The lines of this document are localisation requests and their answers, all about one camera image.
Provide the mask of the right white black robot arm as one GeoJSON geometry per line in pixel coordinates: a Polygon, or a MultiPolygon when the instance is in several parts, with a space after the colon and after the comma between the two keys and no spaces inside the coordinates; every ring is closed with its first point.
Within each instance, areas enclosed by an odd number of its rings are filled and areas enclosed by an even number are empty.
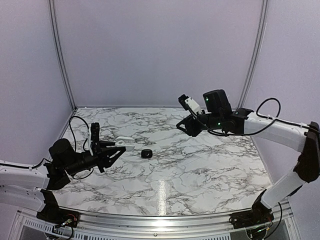
{"type": "Polygon", "coordinates": [[[190,137],[206,131],[217,137],[251,137],[269,140],[299,152],[296,165],[271,188],[261,193],[248,212],[247,219],[258,224],[267,216],[267,210],[295,194],[304,184],[320,176],[320,127],[316,122],[295,123],[277,115],[262,115],[258,111],[238,108],[232,110],[223,89],[203,94],[206,110],[185,94],[178,98],[180,105],[189,112],[177,129],[190,137]]]}

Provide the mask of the white earbud charging case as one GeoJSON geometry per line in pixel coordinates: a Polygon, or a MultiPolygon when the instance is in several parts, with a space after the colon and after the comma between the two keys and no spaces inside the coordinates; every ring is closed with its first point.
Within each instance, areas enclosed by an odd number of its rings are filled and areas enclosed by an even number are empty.
{"type": "Polygon", "coordinates": [[[119,136],[115,139],[117,147],[125,147],[126,151],[131,152],[135,149],[135,140],[132,137],[119,136]]]}

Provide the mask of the black earbud charging case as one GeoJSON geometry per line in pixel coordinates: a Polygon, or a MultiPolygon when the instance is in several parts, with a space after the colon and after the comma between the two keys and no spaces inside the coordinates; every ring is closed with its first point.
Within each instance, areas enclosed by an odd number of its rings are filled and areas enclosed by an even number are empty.
{"type": "Polygon", "coordinates": [[[153,157],[153,151],[151,149],[143,149],[140,155],[143,159],[150,159],[153,157]]]}

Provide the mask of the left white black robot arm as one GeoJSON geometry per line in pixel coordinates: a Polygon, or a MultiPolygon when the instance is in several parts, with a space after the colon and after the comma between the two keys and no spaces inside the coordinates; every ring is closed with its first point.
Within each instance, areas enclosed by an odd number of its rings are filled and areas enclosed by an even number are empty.
{"type": "Polygon", "coordinates": [[[94,168],[103,173],[127,150],[117,142],[97,141],[90,150],[76,152],[66,138],[49,148],[51,160],[36,165],[0,163],[0,202],[46,216],[53,223],[63,219],[53,191],[61,190],[70,178],[94,168]]]}

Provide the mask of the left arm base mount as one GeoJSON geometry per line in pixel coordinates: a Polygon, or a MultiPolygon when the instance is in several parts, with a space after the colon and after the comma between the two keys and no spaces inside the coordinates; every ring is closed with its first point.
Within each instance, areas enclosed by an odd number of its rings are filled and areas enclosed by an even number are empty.
{"type": "Polygon", "coordinates": [[[53,223],[56,225],[62,225],[68,220],[70,223],[66,225],[68,227],[77,227],[80,213],[78,211],[67,210],[62,208],[44,208],[42,211],[37,212],[36,217],[40,220],[53,223]]]}

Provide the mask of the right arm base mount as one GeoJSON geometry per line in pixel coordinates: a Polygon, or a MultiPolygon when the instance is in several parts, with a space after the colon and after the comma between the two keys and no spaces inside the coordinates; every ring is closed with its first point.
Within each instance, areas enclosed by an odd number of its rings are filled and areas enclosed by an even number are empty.
{"type": "Polygon", "coordinates": [[[274,215],[270,212],[262,214],[253,210],[234,212],[229,216],[229,223],[234,229],[247,228],[273,221],[274,215]]]}

